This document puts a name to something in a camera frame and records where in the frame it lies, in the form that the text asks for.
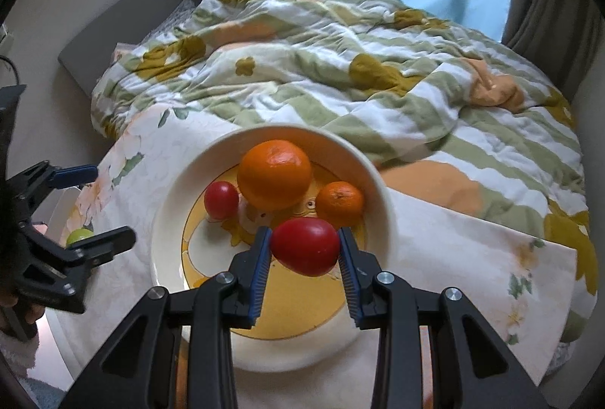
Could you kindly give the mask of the person's left hand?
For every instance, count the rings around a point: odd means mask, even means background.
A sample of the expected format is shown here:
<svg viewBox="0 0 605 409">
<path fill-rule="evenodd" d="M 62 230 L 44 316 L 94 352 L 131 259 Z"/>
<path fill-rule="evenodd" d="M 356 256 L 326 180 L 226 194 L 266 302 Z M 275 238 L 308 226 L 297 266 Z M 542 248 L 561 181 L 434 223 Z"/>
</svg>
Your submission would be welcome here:
<svg viewBox="0 0 605 409">
<path fill-rule="evenodd" d="M 20 303 L 20 300 L 10 294 L 9 292 L 2 290 L 0 294 L 0 304 L 3 308 L 14 308 Z M 29 324 L 35 324 L 45 313 L 43 305 L 35 305 L 30 302 L 25 302 L 23 307 L 23 319 Z"/>
</svg>

